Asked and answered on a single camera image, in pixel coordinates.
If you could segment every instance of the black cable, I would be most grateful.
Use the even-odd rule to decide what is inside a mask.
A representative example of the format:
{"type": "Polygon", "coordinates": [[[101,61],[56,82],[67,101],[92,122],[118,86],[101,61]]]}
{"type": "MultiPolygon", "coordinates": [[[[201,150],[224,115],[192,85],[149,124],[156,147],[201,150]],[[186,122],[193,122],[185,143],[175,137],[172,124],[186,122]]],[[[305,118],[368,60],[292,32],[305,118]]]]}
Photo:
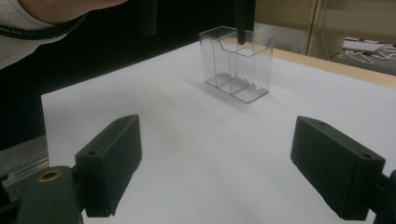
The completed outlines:
{"type": "Polygon", "coordinates": [[[23,30],[19,28],[12,28],[9,26],[0,25],[0,35],[23,40],[52,39],[62,35],[67,35],[68,33],[72,32],[84,21],[86,16],[87,14],[84,14],[74,20],[42,30],[23,30]]]}

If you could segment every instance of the white table surface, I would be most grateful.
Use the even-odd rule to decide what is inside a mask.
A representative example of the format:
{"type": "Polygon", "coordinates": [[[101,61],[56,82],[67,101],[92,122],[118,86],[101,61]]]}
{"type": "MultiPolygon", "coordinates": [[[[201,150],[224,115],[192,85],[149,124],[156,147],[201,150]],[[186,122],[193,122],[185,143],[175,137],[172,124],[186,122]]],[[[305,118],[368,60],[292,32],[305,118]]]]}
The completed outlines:
{"type": "Polygon", "coordinates": [[[143,160],[114,217],[85,223],[372,223],[340,219],[290,160],[296,117],[320,119],[396,169],[396,90],[273,60],[245,104],[204,83],[199,44],[42,96],[51,166],[138,114],[143,160]]]}

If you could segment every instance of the person's arm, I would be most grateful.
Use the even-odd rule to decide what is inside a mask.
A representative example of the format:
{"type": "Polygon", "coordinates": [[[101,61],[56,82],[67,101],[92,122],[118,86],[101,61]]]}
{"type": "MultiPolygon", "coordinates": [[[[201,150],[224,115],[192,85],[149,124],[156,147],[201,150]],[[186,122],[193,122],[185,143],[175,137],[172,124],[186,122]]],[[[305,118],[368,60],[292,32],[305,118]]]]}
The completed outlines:
{"type": "Polygon", "coordinates": [[[89,11],[114,7],[127,0],[18,0],[23,9],[39,21],[60,24],[89,11]]]}

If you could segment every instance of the transparent acrylic holder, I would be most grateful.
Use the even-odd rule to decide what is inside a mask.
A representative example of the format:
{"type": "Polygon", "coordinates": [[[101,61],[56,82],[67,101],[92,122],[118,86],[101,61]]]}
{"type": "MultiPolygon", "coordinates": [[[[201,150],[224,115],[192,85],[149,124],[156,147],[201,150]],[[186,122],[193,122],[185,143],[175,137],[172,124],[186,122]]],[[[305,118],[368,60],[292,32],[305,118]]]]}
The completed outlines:
{"type": "Polygon", "coordinates": [[[239,45],[235,29],[224,26],[199,36],[205,82],[246,103],[269,92],[273,36],[246,31],[239,45]]]}

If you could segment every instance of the dark background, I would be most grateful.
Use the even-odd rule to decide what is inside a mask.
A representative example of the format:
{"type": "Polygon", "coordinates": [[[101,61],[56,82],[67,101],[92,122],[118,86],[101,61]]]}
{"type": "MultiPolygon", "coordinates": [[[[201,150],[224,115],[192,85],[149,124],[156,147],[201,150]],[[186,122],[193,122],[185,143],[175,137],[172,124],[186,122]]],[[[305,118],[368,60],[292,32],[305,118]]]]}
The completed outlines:
{"type": "MultiPolygon", "coordinates": [[[[0,70],[0,150],[45,134],[41,95],[99,77],[198,41],[217,26],[234,27],[232,0],[158,0],[157,34],[138,33],[137,0],[90,12],[59,42],[0,70]]],[[[245,0],[253,29],[255,0],[245,0]]]]}

